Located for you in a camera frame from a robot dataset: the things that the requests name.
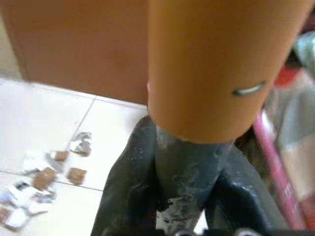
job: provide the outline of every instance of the gray metal pole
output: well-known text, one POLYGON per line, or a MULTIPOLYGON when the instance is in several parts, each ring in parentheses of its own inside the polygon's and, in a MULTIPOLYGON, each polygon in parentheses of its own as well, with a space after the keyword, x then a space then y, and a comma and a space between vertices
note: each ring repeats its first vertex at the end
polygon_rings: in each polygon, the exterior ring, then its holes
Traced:
POLYGON ((194 229, 232 143, 195 144, 157 126, 155 163, 160 185, 157 229, 164 229, 167 235, 194 229))

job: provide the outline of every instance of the black rubber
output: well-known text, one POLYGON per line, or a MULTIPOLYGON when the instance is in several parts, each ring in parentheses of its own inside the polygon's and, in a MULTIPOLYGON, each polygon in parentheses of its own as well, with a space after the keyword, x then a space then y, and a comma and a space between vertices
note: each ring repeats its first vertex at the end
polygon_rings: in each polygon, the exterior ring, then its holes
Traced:
POLYGON ((257 171, 235 147, 229 153, 206 206, 210 229, 251 228, 259 233, 287 224, 257 171))
POLYGON ((144 117, 108 175, 92 236, 136 235, 142 229, 155 229, 155 142, 155 125, 144 117))

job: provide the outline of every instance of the wooden door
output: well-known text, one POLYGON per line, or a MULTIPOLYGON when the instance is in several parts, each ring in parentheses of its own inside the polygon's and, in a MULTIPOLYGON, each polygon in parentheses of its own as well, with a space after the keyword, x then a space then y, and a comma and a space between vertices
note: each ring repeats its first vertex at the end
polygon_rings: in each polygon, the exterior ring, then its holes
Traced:
POLYGON ((0 0, 22 74, 147 103, 146 0, 0 0))

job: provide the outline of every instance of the floor tile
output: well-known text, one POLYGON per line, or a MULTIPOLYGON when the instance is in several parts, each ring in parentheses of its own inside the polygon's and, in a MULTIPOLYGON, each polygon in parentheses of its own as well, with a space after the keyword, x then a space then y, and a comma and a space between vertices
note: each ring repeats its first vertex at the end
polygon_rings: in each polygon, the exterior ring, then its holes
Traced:
POLYGON ((71 153, 65 162, 65 178, 70 167, 87 170, 82 186, 103 190, 107 175, 124 150, 128 138, 138 121, 147 114, 145 109, 95 100, 82 122, 79 132, 92 133, 92 151, 88 157, 71 153))
MULTIPOLYGON (((0 191, 19 180, 30 183, 31 178, 0 173, 0 191)), ((102 192, 64 183, 54 183, 57 199, 47 213, 32 217, 19 236, 88 236, 91 233, 102 192)), ((10 231, 0 226, 2 236, 10 231)))
POLYGON ((205 216, 205 211, 201 213, 200 219, 194 229, 194 232, 198 235, 201 235, 204 230, 208 229, 207 221, 206 221, 206 216, 205 216))
POLYGON ((6 78, 0 78, 0 85, 2 85, 6 81, 6 78))
POLYGON ((0 171, 21 171, 28 149, 65 149, 92 102, 6 81, 0 86, 0 171))

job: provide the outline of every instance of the brown cardboard piece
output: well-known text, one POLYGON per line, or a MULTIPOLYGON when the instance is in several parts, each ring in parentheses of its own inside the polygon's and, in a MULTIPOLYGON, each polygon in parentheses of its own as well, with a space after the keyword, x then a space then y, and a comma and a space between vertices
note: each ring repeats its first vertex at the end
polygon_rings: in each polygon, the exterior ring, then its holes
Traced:
POLYGON ((82 184, 86 172, 87 171, 85 171, 85 170, 80 170, 77 168, 71 168, 69 173, 68 173, 67 178, 71 183, 82 184))
POLYGON ((47 189, 49 184, 56 178, 57 172, 47 167, 34 177, 32 186, 38 190, 47 189))
POLYGON ((56 151, 54 160, 64 162, 68 158, 68 156, 68 151, 56 151))
POLYGON ((7 218, 10 216, 11 211, 0 206, 0 224, 4 224, 7 218))

